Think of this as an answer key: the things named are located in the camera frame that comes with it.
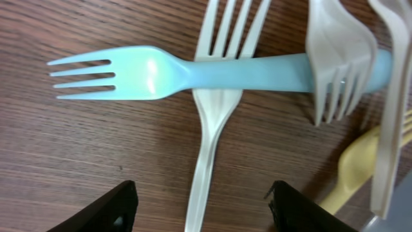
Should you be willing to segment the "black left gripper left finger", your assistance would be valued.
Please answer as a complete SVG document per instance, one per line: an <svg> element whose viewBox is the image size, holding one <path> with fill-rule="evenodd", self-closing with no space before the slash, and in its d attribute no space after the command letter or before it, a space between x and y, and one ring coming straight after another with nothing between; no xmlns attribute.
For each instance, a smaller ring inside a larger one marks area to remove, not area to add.
<svg viewBox="0 0 412 232"><path fill-rule="evenodd" d="M137 207L135 182L125 180L48 232L132 232Z"/></svg>

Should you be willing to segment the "light blue plastic fork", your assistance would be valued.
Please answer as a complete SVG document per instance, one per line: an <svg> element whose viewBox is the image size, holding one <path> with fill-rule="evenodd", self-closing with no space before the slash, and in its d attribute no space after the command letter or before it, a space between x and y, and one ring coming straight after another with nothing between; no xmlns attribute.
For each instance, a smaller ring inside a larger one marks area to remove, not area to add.
<svg viewBox="0 0 412 232"><path fill-rule="evenodd" d="M314 91L304 53L231 61L185 61L154 46L125 46L73 55L49 65L109 60L88 68L53 72L52 76L112 73L112 77L56 84L56 88L114 86L114 90L66 95L80 100L156 100L195 89L244 89L275 92Z"/></svg>

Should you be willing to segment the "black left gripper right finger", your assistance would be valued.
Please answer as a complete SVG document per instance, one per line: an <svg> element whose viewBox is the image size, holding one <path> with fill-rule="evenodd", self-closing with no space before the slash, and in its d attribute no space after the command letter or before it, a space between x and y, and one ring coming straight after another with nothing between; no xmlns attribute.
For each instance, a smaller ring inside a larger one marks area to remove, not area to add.
<svg viewBox="0 0 412 232"><path fill-rule="evenodd" d="M277 180L267 195L278 232L356 232L283 180Z"/></svg>

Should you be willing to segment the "clear left plastic container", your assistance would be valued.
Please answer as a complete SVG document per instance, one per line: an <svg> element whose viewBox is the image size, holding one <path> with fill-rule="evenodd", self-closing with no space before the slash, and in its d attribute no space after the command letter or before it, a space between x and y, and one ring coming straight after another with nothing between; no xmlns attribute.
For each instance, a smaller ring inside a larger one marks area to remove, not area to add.
<svg viewBox="0 0 412 232"><path fill-rule="evenodd" d="M386 220L374 216L363 227L363 232L412 232L411 172L395 188Z"/></svg>

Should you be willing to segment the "white fork tines down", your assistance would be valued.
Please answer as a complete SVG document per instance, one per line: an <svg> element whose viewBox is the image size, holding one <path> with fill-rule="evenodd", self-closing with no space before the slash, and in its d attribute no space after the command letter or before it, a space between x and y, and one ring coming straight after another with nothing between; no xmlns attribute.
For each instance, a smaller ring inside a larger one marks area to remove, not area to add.
<svg viewBox="0 0 412 232"><path fill-rule="evenodd" d="M309 0L305 42L314 78L315 125L358 105L377 59L377 41L339 0Z"/></svg>

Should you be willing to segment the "yellow plastic fork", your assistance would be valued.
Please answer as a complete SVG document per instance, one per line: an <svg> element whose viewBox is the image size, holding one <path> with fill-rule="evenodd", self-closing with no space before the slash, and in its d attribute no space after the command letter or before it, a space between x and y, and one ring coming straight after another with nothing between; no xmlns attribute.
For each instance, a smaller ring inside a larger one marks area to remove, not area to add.
<svg viewBox="0 0 412 232"><path fill-rule="evenodd" d="M334 215L371 178L375 169L380 126L354 140L341 154L337 166L337 182L319 204Z"/></svg>

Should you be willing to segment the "clear white thin fork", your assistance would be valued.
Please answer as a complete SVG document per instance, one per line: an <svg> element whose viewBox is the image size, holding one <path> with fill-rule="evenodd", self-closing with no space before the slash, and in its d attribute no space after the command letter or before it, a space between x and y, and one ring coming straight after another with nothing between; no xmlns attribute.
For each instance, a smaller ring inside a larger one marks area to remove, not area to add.
<svg viewBox="0 0 412 232"><path fill-rule="evenodd" d="M411 81L411 3L407 0L369 0L385 22L392 38L392 73L380 124L371 211L386 219L395 185L402 142L402 128Z"/></svg>

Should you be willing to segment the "white fork long handle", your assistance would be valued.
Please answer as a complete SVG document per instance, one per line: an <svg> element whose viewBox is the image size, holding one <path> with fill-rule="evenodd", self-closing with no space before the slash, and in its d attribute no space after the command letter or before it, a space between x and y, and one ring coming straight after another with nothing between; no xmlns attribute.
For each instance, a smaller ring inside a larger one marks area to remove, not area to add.
<svg viewBox="0 0 412 232"><path fill-rule="evenodd" d="M238 53L240 54L239 57L241 59L251 58L256 50L271 0L261 1L247 33L245 43L240 45L248 12L252 4L251 0L243 1L234 31L229 41L229 49L227 53L223 53L223 51L225 43L227 42L229 27L236 2L235 0L227 1L216 42L215 44L212 44L212 36L219 3L218 0L209 0L208 2L194 60L233 60ZM242 90L194 89L192 91L192 96L200 116L201 144L187 205L184 227L185 232L201 231L211 186L218 140L226 122L239 104L242 94Z"/></svg>

